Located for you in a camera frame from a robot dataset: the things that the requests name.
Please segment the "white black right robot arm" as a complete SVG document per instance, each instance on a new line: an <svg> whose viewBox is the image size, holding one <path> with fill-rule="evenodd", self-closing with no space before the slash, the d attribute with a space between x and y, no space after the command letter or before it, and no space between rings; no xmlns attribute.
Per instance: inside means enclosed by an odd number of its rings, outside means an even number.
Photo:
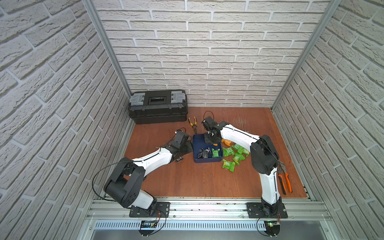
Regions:
<svg viewBox="0 0 384 240"><path fill-rule="evenodd" d="M207 144L219 143L225 139L250 152L252 166L259 173L262 186L261 203L257 204L261 215L266 218L287 218L288 214L278 189L279 155L270 137L244 132L227 122L217 123L211 117L204 119L202 124L207 131Z"/></svg>

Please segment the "green cookie packet front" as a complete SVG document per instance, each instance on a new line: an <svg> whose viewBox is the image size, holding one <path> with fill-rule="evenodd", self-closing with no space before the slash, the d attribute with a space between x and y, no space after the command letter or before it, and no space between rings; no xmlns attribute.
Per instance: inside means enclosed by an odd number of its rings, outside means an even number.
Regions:
<svg viewBox="0 0 384 240"><path fill-rule="evenodd" d="M240 165L240 161L244 161L246 157L243 154L235 153L233 156L233 161L236 165Z"/></svg>

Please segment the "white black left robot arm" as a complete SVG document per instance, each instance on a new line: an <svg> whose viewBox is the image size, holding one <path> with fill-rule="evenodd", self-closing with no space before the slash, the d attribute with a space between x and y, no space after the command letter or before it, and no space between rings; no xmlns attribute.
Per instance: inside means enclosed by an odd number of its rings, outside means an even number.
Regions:
<svg viewBox="0 0 384 240"><path fill-rule="evenodd" d="M146 176L156 169L178 162L193 151L190 135L178 130L175 136L153 153L136 159L123 158L112 171L104 185L104 192L123 208L143 210L143 216L163 213L157 208L157 199L141 190Z"/></svg>

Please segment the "large orange cookie packet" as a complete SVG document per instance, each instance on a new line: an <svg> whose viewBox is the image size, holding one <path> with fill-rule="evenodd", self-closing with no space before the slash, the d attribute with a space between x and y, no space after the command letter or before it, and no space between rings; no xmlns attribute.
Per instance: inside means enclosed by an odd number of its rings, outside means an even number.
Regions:
<svg viewBox="0 0 384 240"><path fill-rule="evenodd" d="M222 143L224 143L226 146L231 147L232 146L232 141L222 139Z"/></svg>

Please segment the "green cookie packet back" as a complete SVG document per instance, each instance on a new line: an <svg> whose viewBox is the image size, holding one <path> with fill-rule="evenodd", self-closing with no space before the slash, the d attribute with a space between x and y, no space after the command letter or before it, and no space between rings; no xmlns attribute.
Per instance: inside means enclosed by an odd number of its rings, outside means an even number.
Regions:
<svg viewBox="0 0 384 240"><path fill-rule="evenodd" d="M235 144L234 146L232 146L233 149L235 149L237 151L237 153L239 154L245 154L246 156L248 156L250 154L250 151L247 150L246 148L238 145L238 144Z"/></svg>

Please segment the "dark blue storage box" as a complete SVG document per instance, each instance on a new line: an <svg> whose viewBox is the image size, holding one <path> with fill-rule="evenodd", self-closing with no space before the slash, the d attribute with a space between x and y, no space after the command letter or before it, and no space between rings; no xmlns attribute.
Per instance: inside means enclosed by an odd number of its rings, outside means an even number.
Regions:
<svg viewBox="0 0 384 240"><path fill-rule="evenodd" d="M195 163L215 163L223 160L220 144L206 144L204 134L193 136L193 155Z"/></svg>

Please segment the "black checkered cookie packet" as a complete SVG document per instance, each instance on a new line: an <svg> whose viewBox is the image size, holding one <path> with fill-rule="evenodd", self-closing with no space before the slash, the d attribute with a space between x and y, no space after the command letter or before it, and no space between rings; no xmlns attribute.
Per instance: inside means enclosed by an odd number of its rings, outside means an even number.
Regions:
<svg viewBox="0 0 384 240"><path fill-rule="evenodd" d="M178 162L182 161L183 159L184 159L183 157L179 157L179 158L175 159L175 163L178 163Z"/></svg>

